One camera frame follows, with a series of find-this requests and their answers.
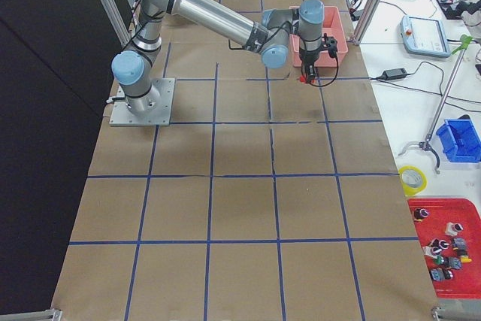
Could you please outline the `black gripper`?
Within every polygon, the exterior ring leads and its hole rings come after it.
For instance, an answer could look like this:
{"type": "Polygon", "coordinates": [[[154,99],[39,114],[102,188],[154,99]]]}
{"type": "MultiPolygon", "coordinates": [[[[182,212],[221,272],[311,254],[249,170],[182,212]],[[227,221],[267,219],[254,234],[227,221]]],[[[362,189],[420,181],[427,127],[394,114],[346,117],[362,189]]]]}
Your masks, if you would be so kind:
{"type": "Polygon", "coordinates": [[[299,57],[301,60],[301,75],[309,76],[309,84],[312,84],[319,76],[315,62],[319,59],[322,50],[322,36],[314,40],[299,38],[299,57]]]}

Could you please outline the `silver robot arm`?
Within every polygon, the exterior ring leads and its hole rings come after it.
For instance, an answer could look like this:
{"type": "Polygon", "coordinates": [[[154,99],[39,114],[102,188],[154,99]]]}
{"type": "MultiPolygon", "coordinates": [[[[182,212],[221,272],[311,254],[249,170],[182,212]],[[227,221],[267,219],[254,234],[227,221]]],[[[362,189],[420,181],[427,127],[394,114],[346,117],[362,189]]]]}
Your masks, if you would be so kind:
{"type": "Polygon", "coordinates": [[[289,36],[300,39],[300,54],[311,70],[322,50],[324,4],[306,0],[298,8],[272,9],[257,23],[214,0],[141,0],[138,24],[125,49],[111,63],[113,75],[125,95],[125,109],[143,116],[159,107],[162,93],[150,77],[160,51],[164,15],[178,15],[260,54],[267,68],[281,68],[289,52],[289,36]]]}

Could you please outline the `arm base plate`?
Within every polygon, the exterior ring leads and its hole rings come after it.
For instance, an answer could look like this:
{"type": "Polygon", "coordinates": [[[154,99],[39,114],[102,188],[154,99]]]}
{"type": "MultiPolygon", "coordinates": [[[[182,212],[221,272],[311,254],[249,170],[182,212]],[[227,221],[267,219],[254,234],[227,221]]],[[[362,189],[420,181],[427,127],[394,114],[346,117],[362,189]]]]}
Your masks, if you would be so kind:
{"type": "Polygon", "coordinates": [[[129,98],[119,87],[113,100],[111,126],[168,126],[174,98],[174,78],[154,78],[142,98],[129,98]]]}

